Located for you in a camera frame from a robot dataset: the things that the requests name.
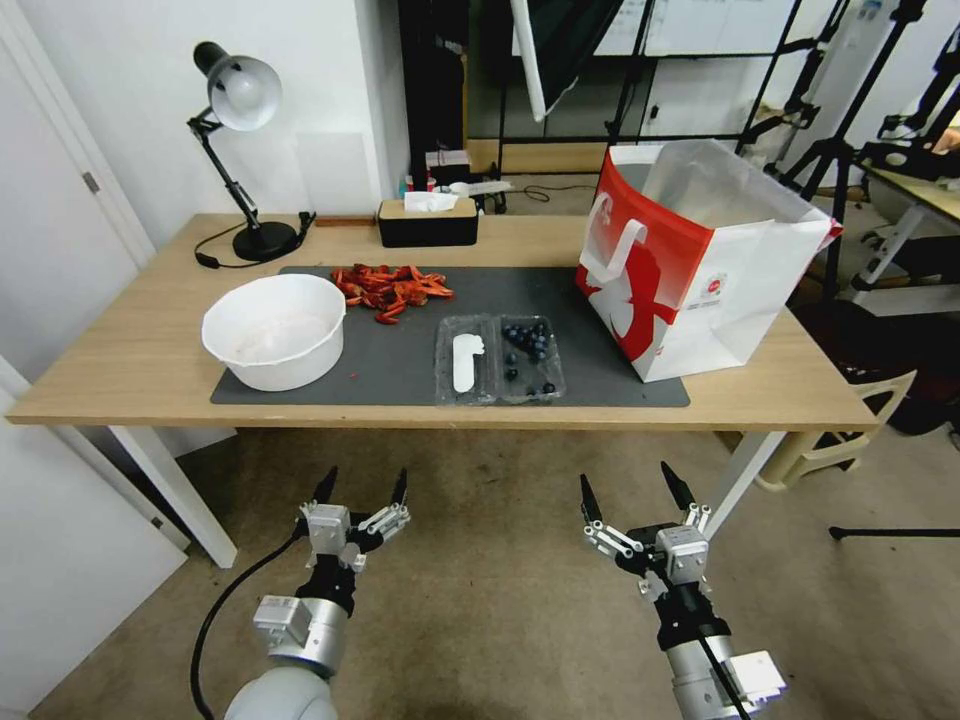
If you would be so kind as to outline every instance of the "black tissue box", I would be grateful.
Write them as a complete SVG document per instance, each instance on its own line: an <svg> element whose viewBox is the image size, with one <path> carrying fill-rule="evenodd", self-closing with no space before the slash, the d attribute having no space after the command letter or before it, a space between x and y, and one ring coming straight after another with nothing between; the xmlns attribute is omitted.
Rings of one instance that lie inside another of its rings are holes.
<svg viewBox="0 0 960 720"><path fill-rule="evenodd" d="M384 247L437 247L477 242L477 206L459 198L450 210L407 212L403 200L384 200L377 211L380 242Z"/></svg>

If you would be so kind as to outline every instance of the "white bowl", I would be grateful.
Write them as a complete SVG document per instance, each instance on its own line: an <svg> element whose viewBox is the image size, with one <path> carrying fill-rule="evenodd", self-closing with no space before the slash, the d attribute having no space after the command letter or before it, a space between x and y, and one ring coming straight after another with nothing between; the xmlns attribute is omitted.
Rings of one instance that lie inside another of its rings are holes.
<svg viewBox="0 0 960 720"><path fill-rule="evenodd" d="M336 365L346 300L315 275L274 275L241 285L203 316L211 355L257 390L292 390Z"/></svg>

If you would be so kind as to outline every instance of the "bag handle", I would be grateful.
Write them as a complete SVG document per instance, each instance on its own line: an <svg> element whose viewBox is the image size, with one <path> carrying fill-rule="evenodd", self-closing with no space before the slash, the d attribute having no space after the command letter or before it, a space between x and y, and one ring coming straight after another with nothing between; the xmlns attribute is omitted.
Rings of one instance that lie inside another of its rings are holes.
<svg viewBox="0 0 960 720"><path fill-rule="evenodd" d="M609 193L597 193L597 197L593 201L593 207L590 208L590 214L587 215L587 234L583 243L583 250L580 252L580 264L601 283L608 283L623 274L623 268L627 264L627 256L630 254L630 248L633 247L633 244L636 242L642 245L646 241L647 226L635 218L628 220L623 226L620 239L617 240L613 252L608 253L608 249L601 243L598 233L593 232L593 224L597 215L604 209L604 205L607 205L608 208L612 207L613 199Z"/></svg>

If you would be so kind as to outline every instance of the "wooden table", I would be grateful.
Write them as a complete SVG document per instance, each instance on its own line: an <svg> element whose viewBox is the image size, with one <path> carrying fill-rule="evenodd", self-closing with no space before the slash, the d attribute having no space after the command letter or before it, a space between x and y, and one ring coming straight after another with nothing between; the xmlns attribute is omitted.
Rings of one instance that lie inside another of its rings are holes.
<svg viewBox="0 0 960 720"><path fill-rule="evenodd" d="M929 180L878 170L859 164L871 180L883 183L905 196L911 203L889 237L856 274L841 297L870 310L875 315L906 315L960 310L960 285L914 285L873 289L894 256L914 231L930 215L940 216L960 227L960 192L945 190Z"/></svg>
<svg viewBox="0 0 960 720"><path fill-rule="evenodd" d="M745 431L718 482L715 531L786 431L863 430L875 422L788 311L747 366L685 378L686 408L214 405L210 395L223 370L200 344L200 322L231 288L292 264L569 267L585 223L483 217L475 246L405 249L382 247L375 227L313 228L287 258L243 270L199 266L194 244L237 220L194 217L7 416L110 426L222 567L236 548L151 426ZM231 237L205 252L230 258Z"/></svg>

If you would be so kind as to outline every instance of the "chair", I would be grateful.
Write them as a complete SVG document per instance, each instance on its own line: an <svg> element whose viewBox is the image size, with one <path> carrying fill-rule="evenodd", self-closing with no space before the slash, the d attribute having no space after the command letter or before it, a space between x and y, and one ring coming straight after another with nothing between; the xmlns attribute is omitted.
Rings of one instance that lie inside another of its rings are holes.
<svg viewBox="0 0 960 720"><path fill-rule="evenodd" d="M833 465L845 471L857 467L863 449L897 409L916 376L917 371L912 370L889 380L851 385L877 416L877 426L859 433L789 433L760 471L757 485L780 492L814 470Z"/></svg>

